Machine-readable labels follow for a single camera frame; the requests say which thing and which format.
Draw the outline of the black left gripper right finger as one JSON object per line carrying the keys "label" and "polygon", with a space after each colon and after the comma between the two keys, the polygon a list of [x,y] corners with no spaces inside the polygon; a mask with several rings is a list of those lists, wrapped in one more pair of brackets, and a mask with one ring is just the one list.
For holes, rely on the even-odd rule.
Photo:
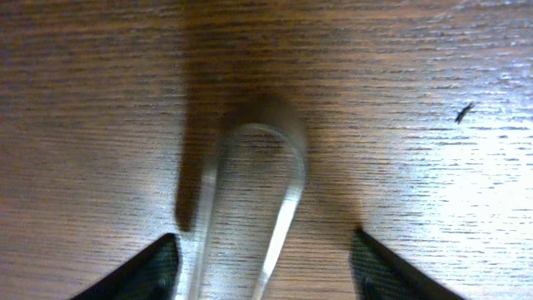
{"label": "black left gripper right finger", "polygon": [[351,244],[351,270],[361,299],[463,300],[358,227]]}

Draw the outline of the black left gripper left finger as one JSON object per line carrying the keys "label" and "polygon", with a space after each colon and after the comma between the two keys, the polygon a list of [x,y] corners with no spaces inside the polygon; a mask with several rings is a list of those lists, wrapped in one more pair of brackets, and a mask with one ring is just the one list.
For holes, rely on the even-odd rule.
{"label": "black left gripper left finger", "polygon": [[177,235],[166,233],[72,300],[171,300],[179,267]]}

